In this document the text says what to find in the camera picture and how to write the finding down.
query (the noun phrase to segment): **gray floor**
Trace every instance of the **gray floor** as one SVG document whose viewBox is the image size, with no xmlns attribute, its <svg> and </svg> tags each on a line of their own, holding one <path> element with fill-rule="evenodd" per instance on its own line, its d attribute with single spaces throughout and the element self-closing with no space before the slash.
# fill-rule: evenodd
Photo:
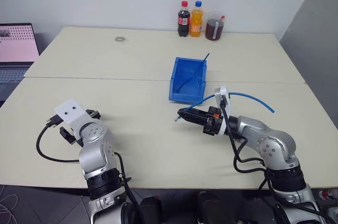
<svg viewBox="0 0 338 224">
<path fill-rule="evenodd" d="M 159 196 L 168 224 L 195 224 L 196 196 L 201 190 L 133 190 L 138 201 L 150 195 Z M 271 210 L 255 198 L 255 191 L 244 190 L 211 190 L 224 202 L 224 208 L 236 220 L 257 220 L 260 224 L 275 223 Z M 86 212 L 87 197 L 60 190 L 30 188 L 7 185 L 0 196 L 16 194 L 18 204 L 12 211 L 18 224 L 89 224 Z M 1 204 L 13 205 L 13 199 Z M 7 224 L 9 214 L 0 214 L 0 224 Z"/>
</svg>

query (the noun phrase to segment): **laptop screen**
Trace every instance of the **laptop screen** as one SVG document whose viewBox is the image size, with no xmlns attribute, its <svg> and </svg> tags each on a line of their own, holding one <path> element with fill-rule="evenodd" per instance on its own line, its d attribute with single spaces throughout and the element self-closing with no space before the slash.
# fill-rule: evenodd
<svg viewBox="0 0 338 224">
<path fill-rule="evenodd" d="M 38 57 L 30 24 L 0 25 L 0 63 L 34 62 Z"/>
</svg>

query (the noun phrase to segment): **white table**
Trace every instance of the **white table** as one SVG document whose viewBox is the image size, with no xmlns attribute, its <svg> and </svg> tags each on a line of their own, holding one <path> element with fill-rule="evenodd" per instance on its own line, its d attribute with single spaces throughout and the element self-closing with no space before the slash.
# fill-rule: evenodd
<svg viewBox="0 0 338 224">
<path fill-rule="evenodd" d="M 221 83 L 209 82 L 205 95 Z M 232 97 L 232 115 L 260 119 L 290 133 L 305 180 L 312 187 L 338 186 L 338 131 L 306 84 L 227 83 L 230 91 L 263 99 L 276 113 L 244 97 Z M 202 127 L 174 122 L 182 107 L 168 101 L 168 81 L 26 78 L 0 108 L 0 184 L 86 188 L 79 164 L 54 163 L 35 149 L 38 134 L 54 107 L 74 98 L 83 108 L 97 109 L 116 136 L 135 188 L 257 188 L 261 173 L 240 174 L 232 166 L 226 136 L 212 137 Z M 200 109 L 216 105 L 206 101 Z M 56 158 L 77 158 L 58 128 L 42 138 L 42 151 Z M 243 157 L 256 156 L 249 148 Z M 240 166 L 251 168 L 253 165 Z"/>
<path fill-rule="evenodd" d="M 223 33 L 213 42 L 175 31 L 85 27 L 65 27 L 25 77 L 170 80 L 176 57 L 208 52 L 208 82 L 304 83 L 273 34 Z"/>
</svg>

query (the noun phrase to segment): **brown liquid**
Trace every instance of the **brown liquid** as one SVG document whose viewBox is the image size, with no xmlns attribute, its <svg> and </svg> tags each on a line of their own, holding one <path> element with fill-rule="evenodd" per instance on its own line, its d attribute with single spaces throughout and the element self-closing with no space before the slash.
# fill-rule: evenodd
<svg viewBox="0 0 338 224">
<path fill-rule="evenodd" d="M 224 27 L 224 22 L 221 20 L 216 20 L 216 19 L 208 20 L 208 22 L 206 23 L 205 38 L 211 41 L 218 40 L 219 38 L 221 38 L 223 27 Z"/>
</svg>

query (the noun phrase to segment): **blue plastic bin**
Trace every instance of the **blue plastic bin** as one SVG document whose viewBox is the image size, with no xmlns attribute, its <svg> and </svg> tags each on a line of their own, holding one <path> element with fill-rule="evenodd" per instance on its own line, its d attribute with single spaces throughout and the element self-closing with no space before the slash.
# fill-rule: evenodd
<svg viewBox="0 0 338 224">
<path fill-rule="evenodd" d="M 169 100 L 195 104 L 203 99 L 206 60 L 177 57 L 170 80 Z"/>
</svg>

